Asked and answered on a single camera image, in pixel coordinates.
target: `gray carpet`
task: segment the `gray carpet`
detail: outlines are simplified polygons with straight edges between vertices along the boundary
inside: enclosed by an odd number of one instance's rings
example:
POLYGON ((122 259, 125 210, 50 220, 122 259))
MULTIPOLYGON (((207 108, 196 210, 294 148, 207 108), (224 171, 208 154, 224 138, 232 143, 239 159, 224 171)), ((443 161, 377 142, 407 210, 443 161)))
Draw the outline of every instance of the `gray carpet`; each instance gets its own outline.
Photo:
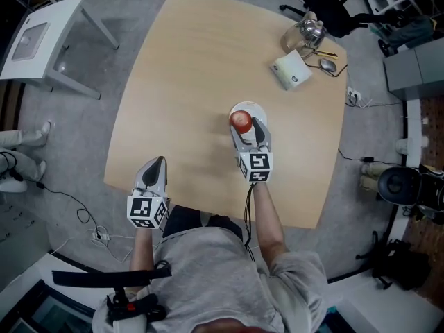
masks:
MULTIPOLYGON (((302 8, 298 0, 240 1, 275 12, 279 12, 278 6, 285 3, 302 8)), ((127 194, 105 185, 103 174, 126 81, 164 0, 87 2, 119 40, 120 48, 112 50, 84 19, 79 19, 67 38, 70 47, 60 54, 58 66, 65 68, 66 75, 100 90, 101 100, 79 96, 67 89, 48 93, 27 86, 19 126, 35 129, 47 119, 52 120, 48 144, 44 148, 26 150, 34 158, 47 161, 44 183, 54 191, 65 191, 83 201, 97 223, 104 225, 110 233, 130 237, 134 228, 126 220, 127 194)), ((349 0, 345 6, 351 15, 366 12, 363 0, 349 0)), ((288 12, 288 16, 299 19, 292 12, 288 12)), ((373 103, 397 102, 386 91, 382 54, 377 38, 370 30, 356 30, 337 42, 348 50, 349 84, 365 99, 373 99, 373 103)), ((345 107, 341 150, 348 157, 372 156, 387 162, 399 162, 394 142, 402 136, 401 114, 400 105, 368 109, 345 107)), ((359 162, 344 160, 338 155, 318 227, 315 230, 285 229, 288 247, 291 250, 316 250, 328 277, 356 269, 359 263, 355 261, 355 255, 369 249, 371 232, 383 231, 389 220, 391 206, 375 202, 374 195, 358 189, 359 172, 359 162)), ((72 200, 31 185, 25 194, 8 194, 7 201, 25 207, 47 221, 53 248, 67 238, 77 236, 60 250, 62 254, 104 271, 128 268, 128 260, 120 264, 106 249, 90 243, 84 231, 92 228, 92 222, 83 225, 78 221, 78 206, 72 200)), ((157 231, 155 242, 159 237, 157 231)), ((113 238, 109 248, 122 259, 131 245, 130 239, 113 238)), ((254 237, 252 247, 256 245, 254 237)), ((253 252, 259 257, 257 248, 253 252)))

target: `white side table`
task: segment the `white side table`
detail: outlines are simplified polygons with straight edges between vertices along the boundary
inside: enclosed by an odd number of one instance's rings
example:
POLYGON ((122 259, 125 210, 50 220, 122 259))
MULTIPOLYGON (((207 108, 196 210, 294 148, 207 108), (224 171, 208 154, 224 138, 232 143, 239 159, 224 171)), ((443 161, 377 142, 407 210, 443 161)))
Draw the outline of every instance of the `white side table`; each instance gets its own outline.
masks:
POLYGON ((30 14, 12 44, 1 79, 20 79, 24 83, 44 85, 46 81, 61 83, 94 99, 100 92, 54 70, 54 63, 68 32, 81 12, 103 34, 114 49, 119 43, 102 21, 95 17, 84 0, 63 0, 30 14))

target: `computer mouse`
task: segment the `computer mouse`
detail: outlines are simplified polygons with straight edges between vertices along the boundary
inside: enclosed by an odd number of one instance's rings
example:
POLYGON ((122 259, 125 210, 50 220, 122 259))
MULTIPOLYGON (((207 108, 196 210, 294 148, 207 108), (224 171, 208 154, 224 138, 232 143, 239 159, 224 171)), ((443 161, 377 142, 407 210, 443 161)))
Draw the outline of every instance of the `computer mouse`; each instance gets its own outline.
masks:
POLYGON ((325 71, 329 71, 330 73, 336 73, 336 65, 331 60, 321 58, 319 60, 319 65, 325 71))

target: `gray t-shirt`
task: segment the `gray t-shirt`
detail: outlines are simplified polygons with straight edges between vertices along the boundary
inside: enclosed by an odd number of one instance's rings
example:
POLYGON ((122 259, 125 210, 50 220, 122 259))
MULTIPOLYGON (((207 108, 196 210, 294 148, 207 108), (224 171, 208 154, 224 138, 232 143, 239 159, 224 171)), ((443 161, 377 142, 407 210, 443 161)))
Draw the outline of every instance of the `gray t-shirt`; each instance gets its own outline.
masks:
POLYGON ((154 257, 171 264, 172 276, 153 280, 137 294, 155 293, 168 312, 163 321, 148 324, 147 332, 190 333, 220 318, 269 332, 313 332, 325 315, 327 280, 316 253, 282 254, 267 275, 231 231, 204 227, 163 239, 154 257))

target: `small plate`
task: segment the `small plate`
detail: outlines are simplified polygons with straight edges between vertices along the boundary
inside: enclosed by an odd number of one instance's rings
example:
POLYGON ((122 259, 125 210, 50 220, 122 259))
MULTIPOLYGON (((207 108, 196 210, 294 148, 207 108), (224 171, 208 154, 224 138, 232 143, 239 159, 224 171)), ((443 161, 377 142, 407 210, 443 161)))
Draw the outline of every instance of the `small plate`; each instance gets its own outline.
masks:
MULTIPOLYGON (((260 105, 258 105, 257 103, 253 103, 252 101, 242 101, 241 103, 238 103, 237 105, 235 105, 231 109, 229 116, 231 116, 231 114, 233 112, 240 111, 240 110, 248 112, 251 117, 256 117, 265 126, 267 126, 266 113, 265 113, 264 109, 260 105)), ((247 133, 244 133, 241 136, 246 141, 256 140, 255 127, 252 126, 251 129, 247 133)))

